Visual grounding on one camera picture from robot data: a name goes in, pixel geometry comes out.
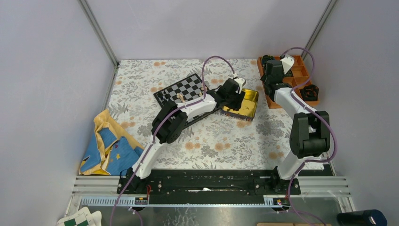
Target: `orange compartment tray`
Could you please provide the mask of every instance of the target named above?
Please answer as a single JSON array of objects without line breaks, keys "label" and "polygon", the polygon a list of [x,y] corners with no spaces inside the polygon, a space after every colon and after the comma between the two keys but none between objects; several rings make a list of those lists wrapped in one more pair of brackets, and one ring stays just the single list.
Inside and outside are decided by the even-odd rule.
[{"label": "orange compartment tray", "polygon": [[[296,85],[298,85],[298,84],[304,83],[304,82],[309,78],[309,73],[308,73],[308,70],[306,69],[306,67],[305,67],[305,65],[304,65],[304,63],[303,63],[302,57],[301,57],[300,55],[292,55],[292,56],[295,58],[295,63],[294,63],[294,65],[293,65],[292,68],[291,68],[291,71],[292,71],[292,75],[293,75],[293,76],[292,76],[292,77],[286,77],[286,78],[284,78],[284,79],[283,79],[283,82],[286,82],[286,83],[290,84],[292,87],[294,87],[294,86],[296,86]],[[280,57],[275,56],[274,58],[275,58],[276,60],[280,60]],[[261,60],[262,60],[262,57],[259,57],[257,63],[258,63],[259,74],[260,74],[260,76],[262,77],[263,74],[264,74],[264,70],[263,70],[263,67],[262,67],[262,62],[261,62]],[[307,85],[310,85],[310,84],[312,84],[311,81],[307,82],[307,83],[306,83],[306,86],[307,86]],[[299,89],[296,89],[296,90],[295,90],[295,93],[296,93],[301,99],[302,99],[302,95],[301,95],[301,93],[299,92],[299,90],[302,89],[304,86],[305,86],[305,85],[303,85],[303,86],[301,86]],[[281,107],[280,105],[278,105],[276,102],[272,101],[272,100],[270,99],[270,97],[268,97],[268,96],[266,95],[266,93],[265,93],[265,96],[266,96],[267,105],[269,106],[270,109],[282,108],[282,107]],[[319,99],[319,98],[318,98],[318,100],[315,100],[315,101],[305,101],[305,103],[309,104],[309,105],[312,106],[312,107],[317,106],[317,105],[319,104],[319,102],[320,102],[320,99]]]}]

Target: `blue cloth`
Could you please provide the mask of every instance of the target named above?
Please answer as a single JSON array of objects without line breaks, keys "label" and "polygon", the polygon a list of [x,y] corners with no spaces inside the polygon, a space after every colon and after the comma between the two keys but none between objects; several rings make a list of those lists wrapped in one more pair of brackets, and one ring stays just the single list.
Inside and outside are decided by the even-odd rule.
[{"label": "blue cloth", "polygon": [[143,150],[140,147],[133,149],[126,137],[121,137],[109,153],[110,159],[106,171],[112,176],[119,175],[122,170],[132,167],[137,162]]},{"label": "blue cloth", "polygon": [[80,168],[81,172],[89,170],[101,163],[101,156],[100,151],[97,148],[97,139],[95,133],[93,133],[93,135],[91,136],[87,151],[83,157],[83,161],[85,162]]},{"label": "blue cloth", "polygon": [[111,132],[109,128],[103,128],[98,133],[100,134],[106,149],[117,140],[116,136]]}]

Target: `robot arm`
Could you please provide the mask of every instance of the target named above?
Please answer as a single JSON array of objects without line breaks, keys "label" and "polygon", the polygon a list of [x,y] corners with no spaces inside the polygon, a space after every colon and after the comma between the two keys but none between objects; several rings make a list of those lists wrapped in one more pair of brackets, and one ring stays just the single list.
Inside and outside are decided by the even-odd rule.
[{"label": "robot arm", "polygon": [[[265,74],[261,78],[266,89],[266,94],[282,106],[293,120],[289,142],[291,152],[274,169],[274,187],[284,187],[284,184],[287,185],[287,182],[305,160],[320,156],[330,148],[330,134],[327,127],[307,109],[316,112],[327,123],[329,123],[328,113],[325,111],[316,111],[316,109],[308,106],[298,97],[289,84],[283,83],[284,74],[293,65],[292,59],[293,57],[286,55],[282,57],[281,61],[266,61],[264,67]],[[297,100],[306,106],[307,109],[302,107]]]},{"label": "robot arm", "polygon": [[155,143],[148,144],[138,161],[132,166],[136,170],[140,164],[137,177],[144,179],[151,173],[152,166],[162,150],[170,143],[174,142],[181,134],[185,123],[197,115],[211,112],[228,106],[233,110],[241,108],[245,92],[242,87],[246,81],[242,78],[228,79],[220,88],[208,90],[205,98],[197,98],[188,102],[176,104],[173,101],[167,102],[152,122],[152,133],[159,126],[160,122],[174,109],[181,108],[173,114],[174,119],[168,119],[160,128],[155,138]]}]

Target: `gray wall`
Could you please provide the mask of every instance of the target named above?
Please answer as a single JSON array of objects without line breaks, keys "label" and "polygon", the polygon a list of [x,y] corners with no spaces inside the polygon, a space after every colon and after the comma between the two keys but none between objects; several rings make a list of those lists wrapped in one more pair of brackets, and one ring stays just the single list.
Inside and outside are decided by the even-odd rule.
[{"label": "gray wall", "polygon": [[1,225],[53,226],[113,66],[77,1],[0,0]]},{"label": "gray wall", "polygon": [[89,0],[121,59],[256,58],[305,46],[328,0]]},{"label": "gray wall", "polygon": [[397,0],[342,0],[311,48],[317,108],[328,111],[338,139],[335,169],[356,208],[379,209],[392,226],[399,225],[398,22]]}]

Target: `black cylinder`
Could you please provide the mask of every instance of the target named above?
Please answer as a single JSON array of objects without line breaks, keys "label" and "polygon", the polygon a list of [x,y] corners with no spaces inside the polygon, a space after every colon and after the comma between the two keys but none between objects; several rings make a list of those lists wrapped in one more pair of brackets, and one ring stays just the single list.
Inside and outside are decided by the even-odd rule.
[{"label": "black cylinder", "polygon": [[379,210],[362,210],[339,213],[337,221],[341,226],[387,226],[384,214]]}]

